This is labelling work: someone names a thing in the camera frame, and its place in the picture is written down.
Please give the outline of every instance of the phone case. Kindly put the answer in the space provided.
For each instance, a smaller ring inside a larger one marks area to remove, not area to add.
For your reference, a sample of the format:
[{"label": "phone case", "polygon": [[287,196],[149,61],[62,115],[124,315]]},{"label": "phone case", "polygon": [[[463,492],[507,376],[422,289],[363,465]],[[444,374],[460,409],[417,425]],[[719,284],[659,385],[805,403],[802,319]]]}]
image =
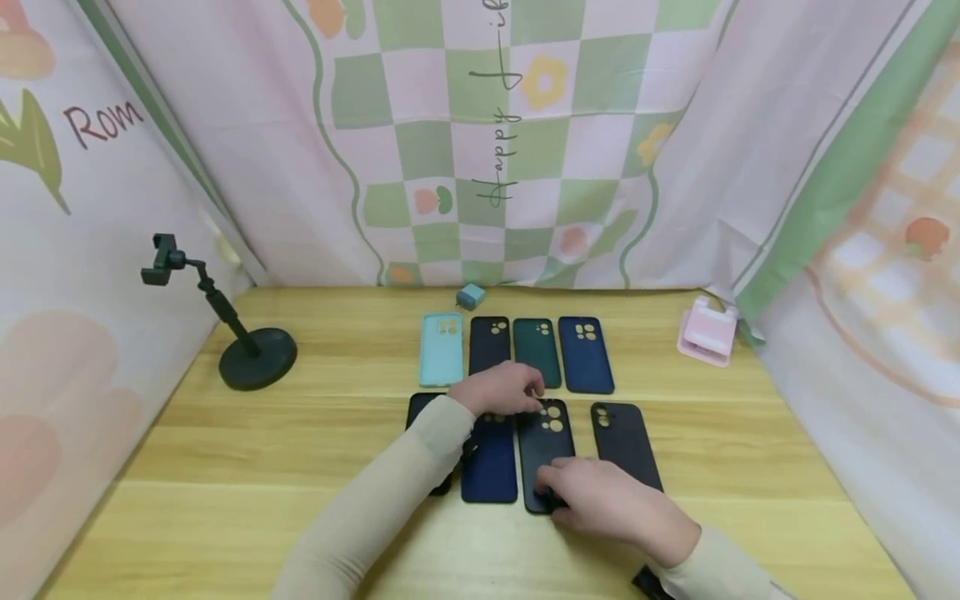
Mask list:
[{"label": "phone case", "polygon": [[464,320],[457,313],[423,315],[420,386],[443,388],[464,378]]},{"label": "phone case", "polygon": [[514,320],[514,351],[516,361],[530,365],[543,375],[543,385],[559,388],[560,358],[557,356],[557,340],[549,319]]},{"label": "phone case", "polygon": [[641,483],[663,491],[640,409],[633,404],[595,402],[590,407],[590,420],[601,460],[610,461]]},{"label": "phone case", "polygon": [[510,320],[474,317],[470,320],[469,374],[486,371],[510,360]]},{"label": "phone case", "polygon": [[[429,394],[420,392],[418,394],[413,394],[410,396],[410,406],[407,408],[407,426],[405,429],[409,429],[410,425],[414,423],[417,415],[420,414],[420,411],[423,410],[427,404],[430,403],[430,400],[439,396],[440,393]],[[430,491],[430,495],[444,495],[450,491],[450,486],[453,484],[453,473],[451,472],[446,476],[446,479],[442,484]]]},{"label": "phone case", "polygon": [[612,394],[613,373],[600,321],[593,317],[560,317],[558,325],[566,388],[583,394]]},{"label": "phone case", "polygon": [[460,466],[460,495],[464,502],[516,502],[514,425],[502,415],[484,415],[470,435],[475,450]]},{"label": "phone case", "polygon": [[673,596],[663,590],[660,579],[654,574],[648,565],[644,565],[640,572],[634,577],[633,584],[649,600],[674,600]]},{"label": "phone case", "polygon": [[547,515],[554,508],[545,494],[537,493],[534,482],[540,465],[553,459],[574,456],[570,419],[562,400],[545,399],[538,413],[516,416],[516,434],[520,441],[520,471],[523,477],[523,504],[527,512]]}]

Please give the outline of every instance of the dark green phone case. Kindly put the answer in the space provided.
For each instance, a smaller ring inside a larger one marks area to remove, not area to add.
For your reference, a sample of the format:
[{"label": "dark green phone case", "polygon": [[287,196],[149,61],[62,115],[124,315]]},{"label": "dark green phone case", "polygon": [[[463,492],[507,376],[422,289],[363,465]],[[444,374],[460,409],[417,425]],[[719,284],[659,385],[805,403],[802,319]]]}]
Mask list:
[{"label": "dark green phone case", "polygon": [[544,386],[559,388],[563,383],[557,336],[549,319],[514,320],[514,355],[518,363],[540,370]]}]

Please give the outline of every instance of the tent wall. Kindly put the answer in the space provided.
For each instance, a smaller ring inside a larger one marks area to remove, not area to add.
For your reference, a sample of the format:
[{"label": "tent wall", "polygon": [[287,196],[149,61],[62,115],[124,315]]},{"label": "tent wall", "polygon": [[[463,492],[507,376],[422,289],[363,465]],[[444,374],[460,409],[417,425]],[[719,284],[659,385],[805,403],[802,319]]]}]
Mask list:
[{"label": "tent wall", "polygon": [[110,4],[278,283],[733,300],[931,0]]},{"label": "tent wall", "polygon": [[[925,598],[960,589],[960,35],[760,358]],[[900,120],[900,115],[891,115]]]},{"label": "tent wall", "polygon": [[0,598],[30,597],[214,325],[172,232],[248,285],[201,188],[66,3],[0,2]]}]

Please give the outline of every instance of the black phone holder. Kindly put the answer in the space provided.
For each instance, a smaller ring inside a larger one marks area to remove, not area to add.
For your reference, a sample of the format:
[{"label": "black phone holder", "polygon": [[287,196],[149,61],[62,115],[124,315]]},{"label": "black phone holder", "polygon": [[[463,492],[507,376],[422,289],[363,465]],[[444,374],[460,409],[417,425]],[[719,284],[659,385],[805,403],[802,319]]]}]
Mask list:
[{"label": "black phone holder", "polygon": [[197,285],[205,294],[213,312],[227,324],[237,339],[220,357],[220,376],[234,390],[260,390],[290,371],[297,361],[297,343],[289,333],[275,327],[247,331],[240,323],[233,305],[224,293],[213,286],[206,274],[206,263],[187,258],[177,250],[177,240],[171,233],[155,233],[156,257],[151,269],[141,269],[140,277],[147,285],[166,285],[171,271],[193,267],[200,274]]}]

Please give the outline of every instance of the pink phone stand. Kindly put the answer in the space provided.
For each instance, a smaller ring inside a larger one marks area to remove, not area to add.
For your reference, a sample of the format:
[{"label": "pink phone stand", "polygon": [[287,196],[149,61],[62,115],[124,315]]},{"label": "pink phone stand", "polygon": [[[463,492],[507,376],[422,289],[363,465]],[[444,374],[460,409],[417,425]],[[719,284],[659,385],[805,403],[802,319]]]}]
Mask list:
[{"label": "pink phone stand", "polygon": [[715,367],[728,366],[739,316],[732,306],[727,312],[713,310],[709,307],[709,298],[701,296],[693,308],[684,312],[677,350]]}]

